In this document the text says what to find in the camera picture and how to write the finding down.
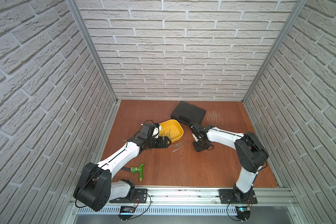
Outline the yellow plastic storage box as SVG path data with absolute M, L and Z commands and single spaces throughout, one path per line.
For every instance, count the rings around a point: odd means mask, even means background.
M 161 129 L 159 136 L 167 136 L 172 143 L 181 140 L 184 130 L 175 119 L 170 119 L 159 124 Z

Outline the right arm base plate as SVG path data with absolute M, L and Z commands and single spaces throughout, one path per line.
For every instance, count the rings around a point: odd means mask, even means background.
M 257 204 L 254 190 L 242 193 L 238 189 L 219 189 L 221 204 Z

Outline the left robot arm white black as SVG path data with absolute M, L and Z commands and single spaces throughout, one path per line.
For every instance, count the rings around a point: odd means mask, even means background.
M 168 148 L 172 141 L 168 136 L 160 136 L 158 123 L 144 123 L 139 131 L 127 140 L 122 148 L 110 157 L 84 166 L 73 192 L 75 201 L 94 211 L 101 210 L 107 202 L 123 199 L 131 202 L 136 198 L 135 185 L 130 180 L 113 182 L 113 177 L 129 161 L 144 150 Z

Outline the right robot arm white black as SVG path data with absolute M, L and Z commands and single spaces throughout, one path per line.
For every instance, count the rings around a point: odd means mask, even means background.
M 266 168 L 269 158 L 268 152 L 257 136 L 253 132 L 233 133 L 214 126 L 202 127 L 199 123 L 190 123 L 189 128 L 195 139 L 193 146 L 197 152 L 212 150 L 213 142 L 236 151 L 241 171 L 233 186 L 231 197 L 237 202 L 247 200 L 258 173 Z

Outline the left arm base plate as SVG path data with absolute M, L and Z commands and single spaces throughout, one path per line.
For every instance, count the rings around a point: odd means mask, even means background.
M 110 200 L 110 203 L 146 203 L 148 189 L 138 188 L 129 191 L 126 197 Z

